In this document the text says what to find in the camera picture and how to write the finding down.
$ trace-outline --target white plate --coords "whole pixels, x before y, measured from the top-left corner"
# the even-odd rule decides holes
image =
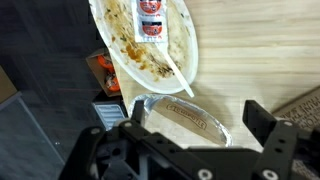
[[[154,76],[151,74],[151,72],[140,70],[139,65],[134,61],[126,61],[128,59],[127,55],[121,53],[120,48],[114,43],[111,43],[112,34],[110,31],[108,31],[108,26],[104,21],[104,14],[107,10],[106,6],[104,5],[104,1],[107,0],[89,0],[89,3],[97,28],[100,32],[100,35],[104,43],[107,45],[109,49],[112,59],[116,60],[120,64],[120,66],[123,69],[125,69],[125,71],[131,77],[133,77],[138,83],[140,83],[142,86],[153,92],[161,94],[173,94],[182,91],[183,87],[181,86],[181,84],[175,76],[171,76],[169,78],[159,78],[158,81],[155,81]],[[175,4],[177,10],[183,15],[184,24],[190,33],[190,59],[188,61],[188,65],[184,66],[181,72],[188,81],[188,83],[191,84],[196,77],[198,69],[198,43],[196,32],[190,13],[184,1],[172,0],[172,2]]]

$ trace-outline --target label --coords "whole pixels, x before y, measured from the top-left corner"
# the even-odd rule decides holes
[[[135,41],[168,42],[166,0],[131,0]]]

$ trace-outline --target table surface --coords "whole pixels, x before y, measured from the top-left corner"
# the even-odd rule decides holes
[[[174,96],[216,117],[235,145],[261,150],[242,123],[244,102],[268,111],[320,84],[319,0],[185,0],[198,37],[199,67],[191,87]],[[125,104],[151,93],[116,62]]]

